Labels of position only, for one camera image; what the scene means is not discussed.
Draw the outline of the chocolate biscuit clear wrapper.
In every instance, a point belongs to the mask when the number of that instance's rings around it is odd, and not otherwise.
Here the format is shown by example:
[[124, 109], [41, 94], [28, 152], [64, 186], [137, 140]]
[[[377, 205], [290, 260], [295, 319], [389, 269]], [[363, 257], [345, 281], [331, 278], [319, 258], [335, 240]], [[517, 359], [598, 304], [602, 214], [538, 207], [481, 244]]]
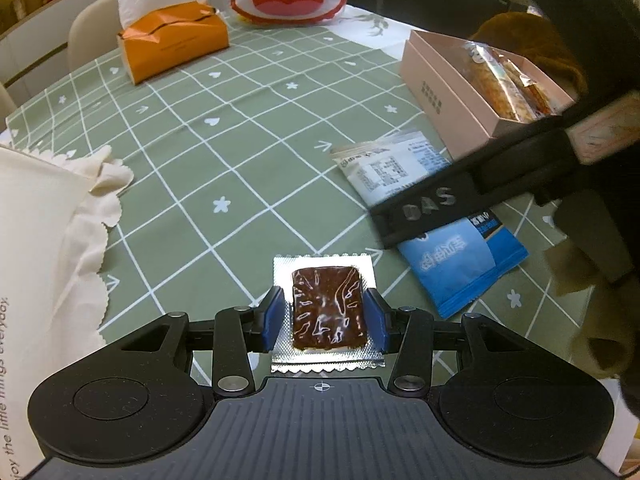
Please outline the chocolate biscuit clear wrapper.
[[370, 256], [277, 256], [273, 284], [285, 308], [271, 350], [273, 373], [370, 370], [384, 365], [366, 292], [376, 287]]

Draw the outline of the brown plush toy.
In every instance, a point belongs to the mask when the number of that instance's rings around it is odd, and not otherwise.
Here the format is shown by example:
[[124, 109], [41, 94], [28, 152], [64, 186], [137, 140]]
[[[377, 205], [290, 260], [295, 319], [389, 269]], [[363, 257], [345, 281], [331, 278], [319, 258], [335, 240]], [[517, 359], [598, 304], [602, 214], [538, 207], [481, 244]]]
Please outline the brown plush toy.
[[481, 24], [470, 39], [528, 58], [571, 96], [588, 92], [584, 69], [548, 18], [500, 13]]

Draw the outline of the long wrapped bread stick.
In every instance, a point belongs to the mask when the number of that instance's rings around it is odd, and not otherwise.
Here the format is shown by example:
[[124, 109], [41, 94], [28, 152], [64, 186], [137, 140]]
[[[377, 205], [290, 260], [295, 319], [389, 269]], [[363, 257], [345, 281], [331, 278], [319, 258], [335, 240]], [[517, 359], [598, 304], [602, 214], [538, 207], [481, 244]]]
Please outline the long wrapped bread stick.
[[546, 89], [510, 58], [478, 42], [467, 42], [463, 49], [468, 81], [498, 116], [533, 122], [556, 112]]

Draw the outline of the green checked tablecloth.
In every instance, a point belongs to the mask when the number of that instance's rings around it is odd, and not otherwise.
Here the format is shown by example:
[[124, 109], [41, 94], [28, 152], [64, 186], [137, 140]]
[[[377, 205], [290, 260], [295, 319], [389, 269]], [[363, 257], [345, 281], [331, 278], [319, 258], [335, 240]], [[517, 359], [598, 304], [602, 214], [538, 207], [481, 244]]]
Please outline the green checked tablecloth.
[[102, 266], [101, 333], [254, 304], [277, 255], [366, 254], [392, 306], [429, 309], [330, 155], [405, 129], [442, 147], [399, 76], [411, 27], [350, 8], [328, 26], [229, 30], [228, 50], [144, 84], [107, 53], [2, 125], [17, 148], [80, 157], [109, 146], [134, 173]]

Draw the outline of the pink cardboard box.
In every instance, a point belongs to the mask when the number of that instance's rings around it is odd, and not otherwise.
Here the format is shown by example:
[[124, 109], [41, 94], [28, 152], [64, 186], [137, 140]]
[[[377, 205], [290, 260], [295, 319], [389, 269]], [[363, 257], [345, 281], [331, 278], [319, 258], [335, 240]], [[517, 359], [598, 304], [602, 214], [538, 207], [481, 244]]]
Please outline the pink cardboard box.
[[[470, 41], [414, 30], [406, 41], [400, 63], [400, 76], [454, 159], [528, 124], [498, 116], [470, 84], [464, 70], [468, 62], [463, 49]], [[569, 94], [527, 58], [494, 49], [546, 89], [556, 108], [552, 115], [573, 103]]]

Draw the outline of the white paper bag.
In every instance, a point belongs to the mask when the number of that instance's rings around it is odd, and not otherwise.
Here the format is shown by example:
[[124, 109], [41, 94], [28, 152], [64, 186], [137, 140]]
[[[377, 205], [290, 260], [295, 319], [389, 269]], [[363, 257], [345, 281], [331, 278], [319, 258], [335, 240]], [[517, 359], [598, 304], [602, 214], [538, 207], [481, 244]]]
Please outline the white paper bag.
[[21, 479], [42, 459], [27, 420], [35, 388], [104, 345], [99, 272], [132, 180], [110, 146], [81, 158], [1, 149], [2, 478]]

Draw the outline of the orange tissue box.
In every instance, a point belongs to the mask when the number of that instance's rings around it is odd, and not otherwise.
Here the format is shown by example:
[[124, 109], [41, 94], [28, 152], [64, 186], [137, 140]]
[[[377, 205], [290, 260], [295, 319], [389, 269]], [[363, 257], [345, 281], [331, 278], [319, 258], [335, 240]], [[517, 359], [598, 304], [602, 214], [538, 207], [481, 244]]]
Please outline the orange tissue box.
[[230, 46], [228, 27], [208, 0], [117, 0], [117, 43], [134, 84]]

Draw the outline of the beige chair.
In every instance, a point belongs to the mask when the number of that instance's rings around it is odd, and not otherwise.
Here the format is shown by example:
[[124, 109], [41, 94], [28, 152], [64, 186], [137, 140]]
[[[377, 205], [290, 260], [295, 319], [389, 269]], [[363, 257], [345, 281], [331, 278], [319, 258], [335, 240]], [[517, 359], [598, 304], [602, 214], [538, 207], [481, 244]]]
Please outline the beige chair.
[[96, 0], [74, 19], [67, 39], [67, 65], [73, 72], [117, 48], [122, 30], [118, 0]]

